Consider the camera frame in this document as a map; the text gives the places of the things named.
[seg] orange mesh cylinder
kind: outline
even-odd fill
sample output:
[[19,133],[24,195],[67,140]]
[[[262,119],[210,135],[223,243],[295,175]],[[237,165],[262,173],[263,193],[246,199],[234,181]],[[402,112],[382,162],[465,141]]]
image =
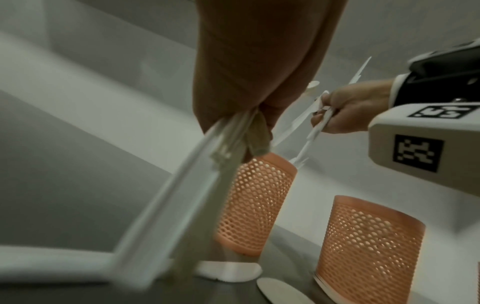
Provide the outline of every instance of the orange mesh cylinder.
[[332,297],[354,304],[406,304],[425,225],[399,211],[336,196],[316,269]]
[[216,240],[235,252],[260,255],[296,174],[289,161],[273,153],[242,165]]

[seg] white wall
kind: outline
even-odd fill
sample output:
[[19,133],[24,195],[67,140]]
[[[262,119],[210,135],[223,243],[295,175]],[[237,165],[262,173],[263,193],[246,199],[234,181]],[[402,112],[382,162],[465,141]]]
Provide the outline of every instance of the white wall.
[[[9,0],[0,8],[13,3],[18,3],[15,10],[0,17],[1,30],[50,48],[114,81],[84,69],[72,78],[66,71],[70,64],[51,69],[46,62],[55,60],[48,54],[36,58],[28,49],[18,52],[2,45],[0,56],[10,57],[2,62],[0,89],[173,172],[202,137],[189,113],[194,49],[75,1]],[[329,54],[316,79],[321,89],[331,90],[347,83],[360,65]],[[391,76],[367,68],[363,80]],[[25,85],[38,81],[43,86]],[[92,98],[98,95],[104,98]],[[294,117],[308,102],[296,103],[283,119]],[[278,152],[293,157],[309,128],[307,124],[300,127]],[[462,277],[456,269],[464,265],[455,240],[459,201],[455,191],[377,167],[367,157],[365,133],[322,135],[311,161],[298,173],[278,225],[321,244],[337,194],[381,203],[423,221],[427,233],[414,290],[439,303],[455,301],[450,286],[454,278]],[[465,252],[471,250],[467,244]]]

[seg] human hand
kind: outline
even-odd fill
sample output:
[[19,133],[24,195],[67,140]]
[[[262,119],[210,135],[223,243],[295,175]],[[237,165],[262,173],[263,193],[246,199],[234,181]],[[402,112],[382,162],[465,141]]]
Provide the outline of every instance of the human hand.
[[346,0],[197,0],[193,112],[204,132],[257,107],[271,131],[317,72]]
[[[393,83],[394,79],[367,81],[341,87],[331,94],[323,94],[322,104],[337,109],[323,132],[336,134],[367,131],[372,119],[389,109]],[[325,111],[319,111],[311,118],[312,126],[322,121],[324,113]]]

